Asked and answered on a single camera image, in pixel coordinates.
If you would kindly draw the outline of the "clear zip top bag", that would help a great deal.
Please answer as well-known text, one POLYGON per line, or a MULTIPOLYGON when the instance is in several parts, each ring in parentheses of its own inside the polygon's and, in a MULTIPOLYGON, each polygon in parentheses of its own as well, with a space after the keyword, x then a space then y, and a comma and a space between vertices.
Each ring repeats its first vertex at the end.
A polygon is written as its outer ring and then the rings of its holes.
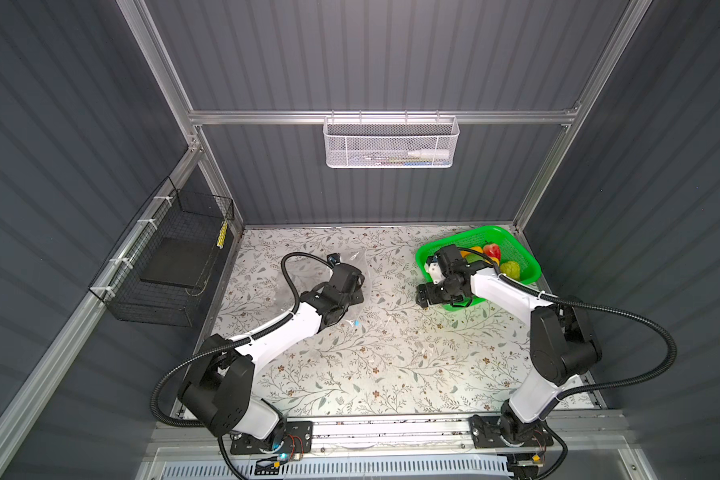
POLYGON ((354 307, 351 306, 346 311, 320 310, 320 291, 330 279, 333 268, 327 257, 322 258, 306 252, 288 253, 280 261, 281 273, 294 298, 294 305, 290 309, 292 316, 302 319, 314 314, 318 321, 318 332, 339 323, 350 308, 354 307))

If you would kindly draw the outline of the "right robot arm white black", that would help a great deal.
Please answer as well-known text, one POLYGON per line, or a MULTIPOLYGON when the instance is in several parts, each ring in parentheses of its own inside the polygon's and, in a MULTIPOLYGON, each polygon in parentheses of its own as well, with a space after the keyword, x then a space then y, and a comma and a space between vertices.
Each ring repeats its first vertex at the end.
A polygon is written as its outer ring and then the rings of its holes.
POLYGON ((501 407, 494 430, 509 446, 521 446, 562 400, 570 379, 602 359, 594 328, 582 307, 544 298, 501 270, 497 261, 454 244, 425 261, 431 280, 417 286, 416 303, 466 308, 477 298, 490 301, 529 327, 532 367, 501 407))

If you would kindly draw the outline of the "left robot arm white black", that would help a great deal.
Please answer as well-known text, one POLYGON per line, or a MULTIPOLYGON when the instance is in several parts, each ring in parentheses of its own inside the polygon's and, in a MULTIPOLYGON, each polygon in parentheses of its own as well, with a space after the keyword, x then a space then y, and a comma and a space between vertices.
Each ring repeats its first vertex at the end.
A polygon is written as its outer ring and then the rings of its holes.
POLYGON ((296 252, 315 259, 330 271, 326 281, 300 292, 281 261, 281 272, 293 296, 293 306, 273 320, 239 337, 209 337, 203 356, 188 365, 177 398, 195 422, 220 439, 237 433, 251 436, 275 450, 285 437, 284 415, 252 394, 254 380, 265 366, 297 343, 339 323, 349 309, 363 302, 365 276, 346 263, 296 252))

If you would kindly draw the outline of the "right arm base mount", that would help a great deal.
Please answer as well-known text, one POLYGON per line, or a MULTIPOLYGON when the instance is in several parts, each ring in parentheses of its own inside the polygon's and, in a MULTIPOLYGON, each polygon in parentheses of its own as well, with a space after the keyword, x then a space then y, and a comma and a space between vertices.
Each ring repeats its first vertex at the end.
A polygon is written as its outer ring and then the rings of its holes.
POLYGON ((469 433, 476 448, 540 447, 555 443, 552 435, 539 422, 522 423, 511 415, 472 415, 468 418, 469 433))

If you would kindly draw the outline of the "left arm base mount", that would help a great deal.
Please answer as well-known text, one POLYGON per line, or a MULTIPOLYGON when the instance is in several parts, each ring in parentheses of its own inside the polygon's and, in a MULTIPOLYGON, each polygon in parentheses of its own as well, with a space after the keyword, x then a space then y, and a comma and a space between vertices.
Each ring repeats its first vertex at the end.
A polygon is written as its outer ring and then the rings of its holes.
POLYGON ((313 430, 311 421, 285 420, 263 440, 249 434, 232 434, 227 449, 232 455, 306 454, 311 452, 313 430))

